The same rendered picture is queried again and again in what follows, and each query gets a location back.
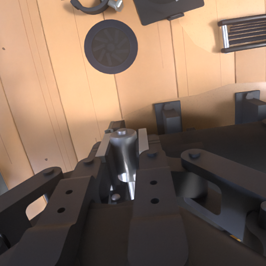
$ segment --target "metal cylinder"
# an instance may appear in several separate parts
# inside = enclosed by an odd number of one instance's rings
[[[134,199],[136,177],[136,131],[119,129],[110,135],[119,180],[129,184],[131,199]]]
[[[266,201],[261,203],[258,225],[266,230]]]

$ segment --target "round black disc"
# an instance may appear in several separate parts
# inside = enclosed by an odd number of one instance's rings
[[[100,72],[117,74],[128,69],[137,55],[137,39],[126,24],[118,20],[103,20],[88,32],[85,55]]]

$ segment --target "black ring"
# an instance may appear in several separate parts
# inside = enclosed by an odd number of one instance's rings
[[[125,35],[128,39],[127,45],[130,46],[130,51],[129,51],[127,58],[122,60],[121,64],[116,65],[114,67],[101,64],[99,60],[95,58],[94,53],[92,51],[92,43],[94,41],[94,37],[96,36],[98,32],[106,28],[116,28],[122,31],[123,35]],[[138,49],[137,39],[132,29],[126,24],[124,24],[123,22],[118,21],[118,20],[113,20],[113,19],[103,20],[95,24],[87,33],[87,36],[85,38],[85,43],[84,43],[84,51],[85,51],[85,55],[89,63],[95,69],[99,70],[100,72],[106,73],[106,74],[117,74],[117,73],[123,72],[126,69],[128,69],[135,61],[135,58],[137,55],[137,49]]]
[[[74,8],[86,14],[97,15],[97,14],[102,13],[108,8],[108,5],[107,5],[108,1],[109,0],[103,0],[98,6],[94,6],[94,7],[84,7],[80,4],[79,0],[71,0],[70,3],[72,4]]]

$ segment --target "black metal plate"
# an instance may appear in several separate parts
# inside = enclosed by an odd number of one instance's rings
[[[134,3],[144,26],[204,6],[204,0],[134,0]]]
[[[85,55],[100,72],[117,74],[128,69],[137,55],[134,32],[121,21],[108,19],[95,24],[84,43]]]
[[[162,110],[163,110],[163,107],[164,107],[165,104],[171,104],[173,106],[173,108],[180,115],[181,123],[182,123],[181,103],[180,103],[180,101],[173,101],[173,102],[165,102],[165,103],[154,104],[158,135],[163,135],[164,134]]]
[[[243,100],[248,93],[252,93],[255,99],[260,99],[260,91],[248,91],[235,93],[235,124],[242,124]]]

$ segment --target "screw hole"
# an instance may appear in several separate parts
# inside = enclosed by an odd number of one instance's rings
[[[64,212],[66,209],[65,208],[60,208],[60,209],[58,209],[58,213],[62,213],[62,212]]]
[[[156,199],[156,198],[154,198],[154,199],[152,199],[150,202],[152,203],[152,204],[157,204],[157,203],[159,203],[159,199]]]

